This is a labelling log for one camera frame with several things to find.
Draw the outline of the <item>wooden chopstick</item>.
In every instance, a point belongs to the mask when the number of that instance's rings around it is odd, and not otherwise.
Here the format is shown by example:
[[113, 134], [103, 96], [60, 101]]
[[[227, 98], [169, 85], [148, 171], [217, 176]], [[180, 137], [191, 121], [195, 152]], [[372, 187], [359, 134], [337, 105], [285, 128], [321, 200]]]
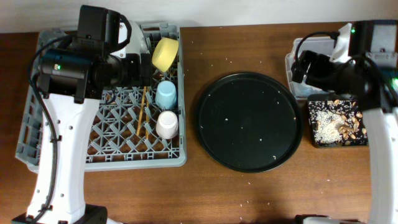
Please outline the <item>wooden chopstick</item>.
[[148, 128], [147, 128], [147, 127], [150, 127], [150, 124], [149, 124], [149, 117], [148, 117], [148, 115], [146, 115], [146, 122], [145, 122], [144, 127], [145, 127], [145, 129], [146, 129], [146, 139], [149, 139], [149, 131], [148, 131]]
[[145, 105], [145, 100], [146, 100], [146, 91], [147, 91], [147, 87], [145, 86], [143, 89], [143, 92], [142, 92], [141, 107], [140, 107], [139, 119], [138, 119], [138, 123], [137, 123], [136, 136], [139, 136], [140, 131], [141, 131], [142, 116], [143, 116], [144, 105]]

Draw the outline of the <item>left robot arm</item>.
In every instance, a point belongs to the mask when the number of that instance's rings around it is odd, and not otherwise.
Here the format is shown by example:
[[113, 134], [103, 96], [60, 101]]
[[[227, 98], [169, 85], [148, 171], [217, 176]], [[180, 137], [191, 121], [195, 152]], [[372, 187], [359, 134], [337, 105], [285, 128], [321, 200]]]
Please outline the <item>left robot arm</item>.
[[110, 223], [107, 208], [84, 198], [86, 152], [105, 90], [148, 86], [151, 56], [115, 52], [130, 44], [120, 39], [128, 19], [113, 10], [84, 5], [78, 29], [43, 45], [32, 58], [29, 85], [43, 113], [39, 173], [27, 211], [14, 223]]

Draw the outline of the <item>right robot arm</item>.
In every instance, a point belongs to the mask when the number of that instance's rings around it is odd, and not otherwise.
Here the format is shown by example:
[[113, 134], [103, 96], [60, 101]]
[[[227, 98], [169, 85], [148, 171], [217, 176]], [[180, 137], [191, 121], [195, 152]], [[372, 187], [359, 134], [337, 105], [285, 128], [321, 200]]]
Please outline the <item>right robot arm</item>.
[[348, 23], [323, 31], [334, 40], [330, 56], [294, 50], [292, 81], [356, 97], [367, 129], [371, 168], [370, 223], [397, 223], [397, 21]]

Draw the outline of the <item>yellow bowl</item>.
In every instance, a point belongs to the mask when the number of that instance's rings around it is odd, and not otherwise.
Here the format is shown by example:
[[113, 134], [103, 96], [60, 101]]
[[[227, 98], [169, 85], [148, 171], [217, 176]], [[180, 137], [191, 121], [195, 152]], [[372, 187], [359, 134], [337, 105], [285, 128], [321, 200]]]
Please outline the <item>yellow bowl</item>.
[[152, 54], [152, 64], [161, 72], [166, 72], [174, 62], [178, 53], [179, 42], [170, 38], [162, 38]]

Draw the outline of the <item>light blue plastic cup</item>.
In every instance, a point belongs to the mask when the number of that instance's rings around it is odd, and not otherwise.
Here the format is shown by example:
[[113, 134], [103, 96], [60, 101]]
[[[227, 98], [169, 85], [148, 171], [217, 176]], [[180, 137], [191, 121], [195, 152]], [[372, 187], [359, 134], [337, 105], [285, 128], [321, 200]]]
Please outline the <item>light blue plastic cup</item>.
[[157, 86], [155, 103], [159, 108], [171, 110], [177, 103], [177, 89], [171, 81], [162, 81]]

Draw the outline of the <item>white round plate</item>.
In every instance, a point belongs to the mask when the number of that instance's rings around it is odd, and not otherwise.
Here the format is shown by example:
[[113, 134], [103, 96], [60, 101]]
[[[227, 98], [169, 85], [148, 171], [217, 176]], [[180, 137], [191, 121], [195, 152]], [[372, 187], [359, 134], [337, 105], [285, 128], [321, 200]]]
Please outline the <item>white round plate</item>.
[[[116, 56], [120, 58], [125, 58], [127, 54], [146, 54], [148, 52], [148, 47], [146, 43], [146, 38], [144, 37], [141, 28], [134, 22], [129, 21], [132, 31], [130, 42], [123, 49], [116, 52]], [[125, 23], [120, 23], [119, 26], [119, 43], [127, 39], [127, 27]]]

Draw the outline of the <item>white paper cup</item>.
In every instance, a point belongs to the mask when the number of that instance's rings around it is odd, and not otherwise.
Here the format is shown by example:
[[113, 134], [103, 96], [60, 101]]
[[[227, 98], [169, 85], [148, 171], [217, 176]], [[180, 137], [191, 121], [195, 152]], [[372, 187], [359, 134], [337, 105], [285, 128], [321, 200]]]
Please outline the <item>white paper cup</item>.
[[178, 134], [178, 118], [172, 111], [163, 111], [159, 115], [155, 127], [159, 137], [172, 139]]

